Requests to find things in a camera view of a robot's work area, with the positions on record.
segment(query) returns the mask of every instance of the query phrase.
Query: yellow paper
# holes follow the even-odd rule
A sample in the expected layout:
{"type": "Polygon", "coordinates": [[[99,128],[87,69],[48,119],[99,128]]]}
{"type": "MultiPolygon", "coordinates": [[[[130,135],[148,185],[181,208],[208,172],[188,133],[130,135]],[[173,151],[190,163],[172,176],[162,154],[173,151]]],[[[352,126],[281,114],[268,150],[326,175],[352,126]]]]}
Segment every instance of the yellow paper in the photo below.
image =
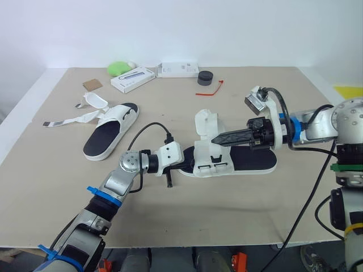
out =
{"type": "Polygon", "coordinates": [[[334,88],[345,99],[363,96],[363,87],[335,86],[334,88]]]}

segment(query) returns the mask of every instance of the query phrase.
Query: white wall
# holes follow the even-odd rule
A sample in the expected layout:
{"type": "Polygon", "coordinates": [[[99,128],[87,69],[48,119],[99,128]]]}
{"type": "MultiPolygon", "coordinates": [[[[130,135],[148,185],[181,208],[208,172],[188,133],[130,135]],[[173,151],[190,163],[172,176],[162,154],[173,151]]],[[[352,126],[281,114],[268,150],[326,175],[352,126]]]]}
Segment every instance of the white wall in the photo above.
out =
{"type": "MultiPolygon", "coordinates": [[[[9,45],[0,71],[9,69],[5,57],[14,67],[26,61],[28,82],[44,67],[180,58],[315,66],[332,84],[363,85],[362,0],[7,0],[0,15],[0,46],[9,45]]],[[[1,100],[24,92],[10,79],[1,100]]]]}

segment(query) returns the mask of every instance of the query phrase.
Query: orange object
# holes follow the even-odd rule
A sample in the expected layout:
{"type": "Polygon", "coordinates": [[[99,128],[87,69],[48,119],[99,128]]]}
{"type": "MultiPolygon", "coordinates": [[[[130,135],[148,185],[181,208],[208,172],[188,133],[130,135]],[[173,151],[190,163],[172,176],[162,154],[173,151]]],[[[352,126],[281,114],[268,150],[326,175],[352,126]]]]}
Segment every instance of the orange object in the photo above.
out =
{"type": "Polygon", "coordinates": [[[246,272],[247,271],[247,255],[238,252],[237,255],[232,256],[232,268],[235,272],[246,272]]]}
{"type": "Polygon", "coordinates": [[[98,263],[98,272],[112,272],[112,262],[103,259],[98,263]]]}
{"type": "Polygon", "coordinates": [[[216,91],[214,93],[196,93],[195,95],[204,95],[204,96],[212,96],[212,95],[215,95],[216,92],[218,92],[218,90],[222,87],[222,84],[224,82],[224,80],[219,80],[218,81],[220,84],[218,85],[218,88],[216,89],[216,91]]]}

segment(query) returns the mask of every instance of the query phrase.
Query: beige table surface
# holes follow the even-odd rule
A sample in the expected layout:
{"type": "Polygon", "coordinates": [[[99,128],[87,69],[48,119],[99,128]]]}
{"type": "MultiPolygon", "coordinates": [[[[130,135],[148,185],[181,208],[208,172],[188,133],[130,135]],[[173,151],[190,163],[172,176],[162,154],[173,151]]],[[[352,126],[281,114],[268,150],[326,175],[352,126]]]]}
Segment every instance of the beige table surface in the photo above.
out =
{"type": "MultiPolygon", "coordinates": [[[[202,87],[196,79],[154,79],[123,94],[110,85],[105,69],[71,68],[41,106],[33,122],[0,166],[0,246],[50,245],[59,231],[92,197],[87,186],[98,187],[117,167],[140,128],[149,122],[165,124],[184,148],[198,139],[194,116],[200,109],[217,112],[227,129],[244,129],[255,115],[243,100],[255,85],[276,87],[291,112],[316,108],[327,100],[295,67],[214,67],[213,84],[202,87]],[[133,102],[140,116],[106,160],[87,160],[82,149],[95,124],[68,124],[44,128],[44,121],[73,118],[92,111],[75,109],[85,89],[82,82],[96,78],[104,87],[95,92],[112,105],[133,102]],[[225,81],[212,97],[217,80],[225,81]]],[[[150,127],[134,145],[136,150],[158,149],[164,141],[159,127],[150,127]]],[[[316,144],[329,148],[330,144],[316,144]]],[[[191,245],[249,245],[280,243],[286,238],[305,203],[326,158],[315,152],[276,151],[278,165],[268,175],[190,178],[172,173],[174,187],[165,177],[146,175],[144,188],[129,195],[105,237],[108,247],[161,247],[191,245]]],[[[332,188],[327,171],[292,241],[335,238],[314,220],[314,209],[332,188]]],[[[328,223],[328,208],[321,212],[328,223]]]]}

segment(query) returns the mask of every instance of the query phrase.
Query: black insole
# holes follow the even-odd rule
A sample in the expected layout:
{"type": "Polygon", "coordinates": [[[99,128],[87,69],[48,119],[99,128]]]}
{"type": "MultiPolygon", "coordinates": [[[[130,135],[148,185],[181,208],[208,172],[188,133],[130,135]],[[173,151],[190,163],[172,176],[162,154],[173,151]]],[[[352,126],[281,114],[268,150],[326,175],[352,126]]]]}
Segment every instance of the black insole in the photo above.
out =
{"type": "MultiPolygon", "coordinates": [[[[275,154],[270,149],[251,150],[248,146],[232,146],[230,155],[235,171],[243,170],[266,170],[274,167],[277,163],[275,154]]],[[[184,162],[181,170],[193,173],[194,146],[184,150],[184,162]]]]}
{"type": "Polygon", "coordinates": [[[83,153],[87,156],[97,156],[102,154],[116,138],[120,132],[120,123],[118,121],[110,121],[99,126],[87,140],[83,153]]]}

